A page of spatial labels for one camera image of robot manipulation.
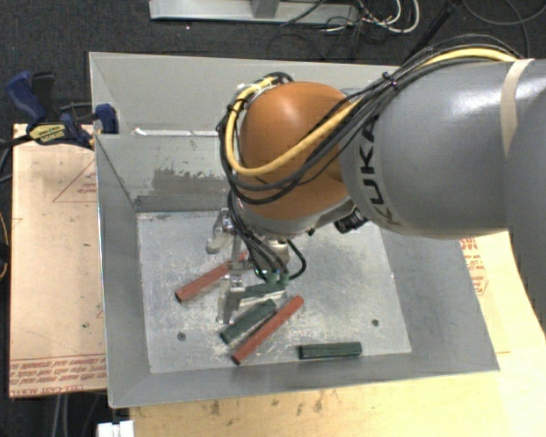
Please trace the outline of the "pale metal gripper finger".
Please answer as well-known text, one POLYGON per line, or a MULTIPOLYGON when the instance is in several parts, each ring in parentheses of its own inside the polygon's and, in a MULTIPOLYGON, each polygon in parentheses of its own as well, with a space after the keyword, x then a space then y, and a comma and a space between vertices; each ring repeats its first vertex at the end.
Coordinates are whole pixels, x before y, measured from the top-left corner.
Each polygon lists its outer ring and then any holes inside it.
POLYGON ((227 275, 220 280, 217 298, 217 322, 228 325, 239 308, 246 288, 241 275, 227 275))
POLYGON ((217 254, 232 243, 234 224, 228 210, 220 210, 212 228, 212 234, 207 240, 208 254, 217 254))

